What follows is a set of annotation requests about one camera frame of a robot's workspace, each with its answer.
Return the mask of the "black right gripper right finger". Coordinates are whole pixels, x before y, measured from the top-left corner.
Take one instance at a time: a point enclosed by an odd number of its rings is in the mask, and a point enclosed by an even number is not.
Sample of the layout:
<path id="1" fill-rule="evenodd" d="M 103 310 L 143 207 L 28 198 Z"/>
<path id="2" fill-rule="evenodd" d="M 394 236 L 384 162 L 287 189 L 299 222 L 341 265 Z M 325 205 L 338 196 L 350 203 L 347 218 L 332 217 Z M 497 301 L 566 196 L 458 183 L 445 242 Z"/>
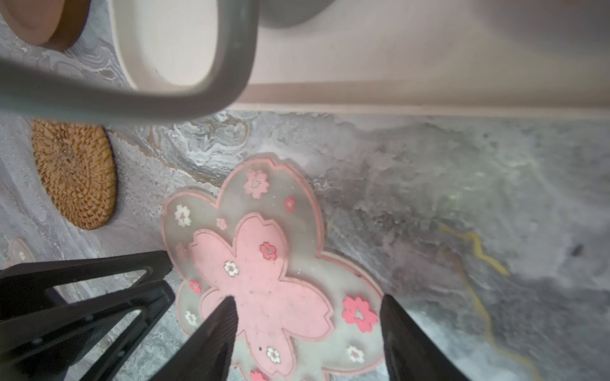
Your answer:
<path id="1" fill-rule="evenodd" d="M 382 298 L 380 322 L 391 381 L 468 380 L 392 295 Z"/>

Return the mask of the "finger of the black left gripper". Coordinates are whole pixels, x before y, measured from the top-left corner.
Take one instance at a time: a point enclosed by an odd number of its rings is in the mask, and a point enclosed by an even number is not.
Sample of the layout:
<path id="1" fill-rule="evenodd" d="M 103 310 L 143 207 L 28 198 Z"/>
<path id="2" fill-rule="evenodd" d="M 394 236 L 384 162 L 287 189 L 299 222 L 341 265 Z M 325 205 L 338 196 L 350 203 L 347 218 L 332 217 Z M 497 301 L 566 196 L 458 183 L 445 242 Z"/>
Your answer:
<path id="1" fill-rule="evenodd" d="M 160 250 L 86 260 L 17 264 L 1 271 L 1 318 L 63 306 L 55 286 L 143 271 L 136 285 L 162 280 L 173 269 L 167 252 Z"/>
<path id="2" fill-rule="evenodd" d="M 3 380 L 62 380 L 125 316 L 133 321 L 82 377 L 110 380 L 175 301 L 156 281 L 1 323 Z"/>

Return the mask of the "grey ceramic mug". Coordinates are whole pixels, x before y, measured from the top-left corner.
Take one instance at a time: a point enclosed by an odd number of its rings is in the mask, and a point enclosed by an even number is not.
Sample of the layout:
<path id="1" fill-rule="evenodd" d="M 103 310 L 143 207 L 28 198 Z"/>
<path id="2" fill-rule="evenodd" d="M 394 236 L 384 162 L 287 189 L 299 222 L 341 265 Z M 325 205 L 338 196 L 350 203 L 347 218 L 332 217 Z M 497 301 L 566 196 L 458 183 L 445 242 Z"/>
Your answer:
<path id="1" fill-rule="evenodd" d="M 211 16 L 217 32 L 211 68 L 193 85 L 170 90 L 96 87 L 1 59 L 1 109 L 77 122 L 179 122 L 214 114 L 246 89 L 254 67 L 261 1 L 184 1 L 195 22 Z M 279 27 L 312 19 L 333 1 L 262 1 Z"/>

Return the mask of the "brown round wooden coaster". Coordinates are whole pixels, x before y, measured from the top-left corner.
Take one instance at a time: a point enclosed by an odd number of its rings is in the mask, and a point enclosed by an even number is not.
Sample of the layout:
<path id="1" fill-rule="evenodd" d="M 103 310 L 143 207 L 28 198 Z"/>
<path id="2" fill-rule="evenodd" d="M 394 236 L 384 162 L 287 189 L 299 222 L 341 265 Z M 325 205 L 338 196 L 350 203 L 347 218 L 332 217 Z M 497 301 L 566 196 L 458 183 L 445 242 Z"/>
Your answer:
<path id="1" fill-rule="evenodd" d="M 91 0 L 1 0 L 1 16 L 27 44 L 62 52 L 81 36 Z"/>

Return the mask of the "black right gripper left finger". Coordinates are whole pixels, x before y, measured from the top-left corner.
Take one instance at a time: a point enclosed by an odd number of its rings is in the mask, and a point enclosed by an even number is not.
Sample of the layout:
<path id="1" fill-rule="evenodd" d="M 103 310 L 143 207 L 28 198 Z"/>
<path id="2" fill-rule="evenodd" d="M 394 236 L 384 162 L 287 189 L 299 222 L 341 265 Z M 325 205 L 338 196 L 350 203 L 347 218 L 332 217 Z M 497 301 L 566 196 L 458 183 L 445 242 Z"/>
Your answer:
<path id="1" fill-rule="evenodd" d="M 153 380 L 226 380 L 238 330 L 233 297 L 225 298 Z"/>

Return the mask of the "cream rectangular tray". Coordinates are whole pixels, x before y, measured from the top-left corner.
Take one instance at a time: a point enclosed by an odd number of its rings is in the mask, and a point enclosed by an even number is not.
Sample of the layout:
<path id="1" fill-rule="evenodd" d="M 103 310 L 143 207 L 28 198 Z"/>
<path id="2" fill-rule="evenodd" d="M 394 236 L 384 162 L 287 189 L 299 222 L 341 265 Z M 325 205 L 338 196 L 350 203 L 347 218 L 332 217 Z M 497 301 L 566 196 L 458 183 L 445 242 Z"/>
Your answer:
<path id="1" fill-rule="evenodd" d="M 607 119 L 607 1 L 263 1 L 236 110 Z"/>

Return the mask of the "pink flower coaster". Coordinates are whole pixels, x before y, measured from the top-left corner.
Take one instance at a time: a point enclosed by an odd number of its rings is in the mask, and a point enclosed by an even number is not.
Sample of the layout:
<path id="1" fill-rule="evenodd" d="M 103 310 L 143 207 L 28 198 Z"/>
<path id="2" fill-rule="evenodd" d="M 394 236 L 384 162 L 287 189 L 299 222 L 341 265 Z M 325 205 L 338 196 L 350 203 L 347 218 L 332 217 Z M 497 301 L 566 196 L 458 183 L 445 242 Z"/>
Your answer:
<path id="1" fill-rule="evenodd" d="M 329 380 L 384 362 L 381 286 L 325 249 L 321 207 L 295 165 L 250 158 L 215 196 L 195 187 L 176 192 L 160 223 L 183 280 L 181 329 L 192 335 L 233 298 L 232 364 L 244 380 Z"/>

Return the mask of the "woven rattan round coaster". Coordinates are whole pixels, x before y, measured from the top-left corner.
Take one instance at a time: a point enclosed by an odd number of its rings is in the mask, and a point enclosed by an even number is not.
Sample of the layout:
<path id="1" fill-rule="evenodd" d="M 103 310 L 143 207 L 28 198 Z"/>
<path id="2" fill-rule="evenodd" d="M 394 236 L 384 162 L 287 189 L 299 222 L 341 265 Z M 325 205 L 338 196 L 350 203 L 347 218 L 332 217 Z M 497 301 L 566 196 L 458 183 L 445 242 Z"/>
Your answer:
<path id="1" fill-rule="evenodd" d="M 44 120 L 31 127 L 34 162 L 54 206 L 82 230 L 106 225 L 116 205 L 117 176 L 105 129 Z"/>

